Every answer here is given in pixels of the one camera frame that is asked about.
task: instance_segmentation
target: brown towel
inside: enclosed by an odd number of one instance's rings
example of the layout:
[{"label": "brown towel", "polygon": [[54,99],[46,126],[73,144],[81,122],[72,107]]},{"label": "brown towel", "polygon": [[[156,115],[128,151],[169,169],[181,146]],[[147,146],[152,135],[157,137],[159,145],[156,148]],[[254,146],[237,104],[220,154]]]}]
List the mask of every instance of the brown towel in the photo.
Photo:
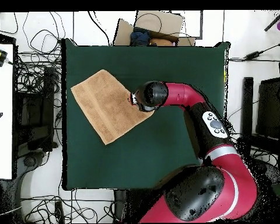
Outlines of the brown towel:
[{"label": "brown towel", "polygon": [[128,101],[130,92],[109,72],[101,70],[71,88],[80,108],[105,145],[149,118]]}]

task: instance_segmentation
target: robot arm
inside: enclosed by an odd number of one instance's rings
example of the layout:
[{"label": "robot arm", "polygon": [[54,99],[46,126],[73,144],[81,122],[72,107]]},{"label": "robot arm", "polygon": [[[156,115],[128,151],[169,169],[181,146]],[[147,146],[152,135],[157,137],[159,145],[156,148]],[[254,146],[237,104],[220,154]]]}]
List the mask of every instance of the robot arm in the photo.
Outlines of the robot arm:
[{"label": "robot arm", "polygon": [[237,219],[255,204],[257,186],[220,119],[205,99],[182,83],[147,82],[131,94],[140,111],[164,106],[184,110],[187,131],[201,166],[166,190],[140,222],[209,222]]}]

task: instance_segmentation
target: wire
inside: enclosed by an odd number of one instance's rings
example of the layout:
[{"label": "wire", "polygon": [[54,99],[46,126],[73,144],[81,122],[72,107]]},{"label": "wire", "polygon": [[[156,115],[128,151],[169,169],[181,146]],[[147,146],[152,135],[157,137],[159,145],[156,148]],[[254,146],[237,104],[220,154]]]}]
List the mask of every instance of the wire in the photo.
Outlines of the wire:
[{"label": "wire", "polygon": [[61,143],[61,141],[60,141],[60,139],[59,139],[59,135],[58,135],[58,128],[57,128],[57,126],[58,126],[58,124],[60,123],[60,121],[61,121],[61,118],[62,118],[62,110],[60,110],[59,112],[58,112],[58,114],[56,115],[56,119],[55,119],[55,123],[54,123],[54,129],[56,130],[56,134],[57,134],[57,138],[58,138],[58,141],[59,141],[59,143],[60,143],[60,145],[62,146],[62,143]]},{"label": "wire", "polygon": [[[67,223],[67,224],[71,224],[72,221],[73,221],[74,219],[76,219],[77,217],[82,217],[82,219],[83,219],[86,223],[89,223],[87,220],[91,220],[91,219],[93,219],[95,216],[96,216],[96,223],[99,223],[99,222],[100,222],[103,218],[105,218],[106,216],[109,216],[109,217],[114,218],[114,219],[116,219],[117,221],[119,221],[119,219],[117,219],[117,218],[114,216],[113,213],[111,213],[111,215],[109,214],[110,212],[112,212],[112,211],[110,210],[110,208],[116,203],[115,201],[97,200],[97,201],[102,201],[102,202],[106,201],[106,202],[110,202],[110,203],[111,203],[111,204],[110,204],[110,207],[107,207],[107,206],[104,207],[104,212],[105,212],[105,213],[106,213],[106,208],[109,209],[109,211],[107,212],[107,214],[104,215],[102,218],[98,219],[96,211],[95,211],[94,209],[92,209],[92,208],[81,208],[80,205],[78,204],[79,209],[76,209],[74,206],[72,206],[72,200],[67,200],[67,201],[70,201],[70,202],[71,202],[71,204],[68,205],[68,204],[65,203],[66,200],[65,200],[65,199],[62,199],[60,196],[48,195],[48,196],[44,196],[44,197],[52,197],[52,198],[51,198],[51,199],[48,199],[48,198],[42,199],[41,202],[40,202],[37,206],[35,206],[35,207],[31,210],[30,213],[28,213],[28,214],[25,216],[25,222],[27,222],[27,221],[29,220],[29,218],[31,217],[32,214],[38,214],[38,215],[41,217],[41,219],[40,219],[40,220],[34,221],[34,223],[36,223],[36,222],[43,222],[43,224],[45,224],[47,221],[49,221],[49,224],[53,224],[50,218],[51,218],[51,216],[55,216],[55,217],[56,217],[56,216],[57,216],[57,213],[56,213],[56,212],[52,213],[52,212],[49,210],[47,204],[48,204],[49,202],[56,201],[56,199],[62,201],[66,206],[68,206],[68,207],[71,208],[71,213],[65,215],[65,218],[69,219],[69,223]],[[25,200],[35,200],[35,198],[21,199],[21,201],[25,201]],[[45,212],[45,213],[47,214],[47,217],[44,218],[44,216],[40,213],[40,211]],[[93,217],[91,217],[91,218],[85,217],[85,216],[83,215],[83,213],[84,213],[85,211],[92,211],[92,212],[93,212]],[[76,217],[73,218],[72,215],[73,215],[74,213],[77,213],[78,215],[77,215]]]},{"label": "wire", "polygon": [[62,107],[62,103],[61,103],[61,100],[60,100],[60,99],[54,99],[54,100],[58,100],[58,101],[60,102],[60,106],[56,106],[56,105],[54,104],[54,107],[55,107],[55,108],[60,108],[60,107]]},{"label": "wire", "polygon": [[139,17],[136,19],[136,21],[135,21],[135,26],[136,26],[137,21],[138,21],[141,17],[143,17],[143,16],[145,16],[145,15],[153,15],[153,16],[156,16],[156,17],[159,19],[159,21],[160,21],[160,29],[159,29],[158,33],[160,33],[160,31],[161,31],[161,29],[162,29],[162,21],[161,21],[160,17],[158,17],[157,15],[152,14],[152,13],[146,13],[146,14],[143,14],[142,16],[139,16]]},{"label": "wire", "polygon": [[16,209],[12,209],[11,211],[8,211],[8,212],[5,212],[5,213],[2,213],[2,214],[0,214],[0,216],[2,216],[2,215],[6,215],[6,214],[8,214],[8,213],[11,213],[11,212],[14,212],[14,211],[17,211],[18,209],[20,209],[22,206],[20,206],[20,207],[18,207],[18,208],[16,208]]},{"label": "wire", "polygon": [[102,25],[102,24],[99,22],[98,18],[96,17],[96,12],[95,12],[95,11],[93,11],[93,13],[94,13],[94,16],[95,16],[95,18],[96,18],[97,22],[99,23],[99,25]]},{"label": "wire", "polygon": [[230,117],[231,117],[232,115],[236,114],[236,113],[237,113],[238,111],[240,111],[241,109],[242,109],[242,107],[241,107],[240,109],[238,109],[237,111],[235,111],[233,114],[231,114],[227,120],[229,120]]},{"label": "wire", "polygon": [[46,165],[46,164],[47,164],[47,162],[48,162],[48,160],[49,160],[49,157],[50,157],[50,152],[48,153],[48,158],[47,158],[47,161],[46,161],[44,164],[40,165],[40,167],[41,167],[41,166],[44,166],[44,165]]},{"label": "wire", "polygon": [[108,35],[105,33],[105,31],[95,22],[95,20],[93,20],[91,14],[89,11],[87,11],[89,17],[91,18],[92,22],[104,33],[104,35],[107,37],[107,41],[108,41],[108,46],[110,46],[110,42],[109,42],[109,38]]},{"label": "wire", "polygon": [[255,61],[255,62],[280,62],[280,60],[268,60],[268,59],[251,59],[251,60],[247,60],[245,58],[228,58],[228,61],[232,61],[232,62],[251,62],[251,61]]},{"label": "wire", "polygon": [[224,27],[225,27],[225,10],[223,10],[222,42],[224,42]]},{"label": "wire", "polygon": [[266,50],[260,51],[260,54],[261,54],[261,53],[264,53],[264,52],[266,52],[266,51],[268,51],[268,50],[270,50],[270,49],[273,49],[273,48],[275,48],[275,47],[277,47],[277,46],[280,46],[280,43],[279,43],[278,45],[275,45],[275,46],[273,46],[273,47],[270,47],[270,48],[268,48],[268,49],[266,49]]},{"label": "wire", "polygon": [[244,58],[231,58],[229,59],[229,61],[233,61],[233,62],[244,62],[244,61],[265,61],[265,62],[280,62],[278,60],[268,60],[268,59],[265,59],[265,60],[258,60],[258,59],[255,59],[257,57],[259,57],[262,53],[270,50],[270,49],[273,49],[277,46],[280,46],[280,43],[277,44],[277,45],[274,45],[266,50],[263,50],[263,51],[255,51],[255,52],[252,52],[248,55],[246,55]]},{"label": "wire", "polygon": [[16,34],[16,33],[18,32],[18,30],[19,30],[19,25],[17,24],[17,23],[18,23],[18,20],[16,19],[16,12],[14,12],[13,15],[15,16],[15,20],[16,20],[16,31],[13,32],[13,33],[10,33],[10,32],[8,32],[8,31],[1,31],[1,30],[0,30],[1,33]]},{"label": "wire", "polygon": [[75,37],[75,11],[72,12],[72,39]]},{"label": "wire", "polygon": [[268,152],[266,150],[260,149],[260,148],[251,148],[252,151],[254,151],[253,155],[251,156],[253,159],[259,157],[259,156],[264,156],[264,155],[269,155],[269,159],[267,161],[267,163],[270,162],[271,160],[271,156],[274,157],[276,163],[273,165],[274,167],[276,167],[279,162],[278,162],[278,158],[276,156],[274,156],[271,152]]},{"label": "wire", "polygon": [[[186,28],[186,17],[185,17],[185,19],[184,19],[184,30],[185,30],[185,32],[187,32],[187,28]],[[190,41],[190,39],[189,39],[189,37],[187,36],[187,38],[188,38],[188,41],[189,41],[189,44],[190,44],[190,46],[193,46],[192,44],[191,44],[191,41]]]},{"label": "wire", "polygon": [[71,190],[71,224],[72,224],[72,190]]},{"label": "wire", "polygon": [[[46,196],[38,196],[38,197],[31,197],[31,198],[21,198],[21,201],[41,201],[44,200],[45,197],[57,197],[56,195],[46,195]],[[76,199],[75,201],[81,201],[81,202],[113,202],[114,200],[93,200],[93,199]]]}]

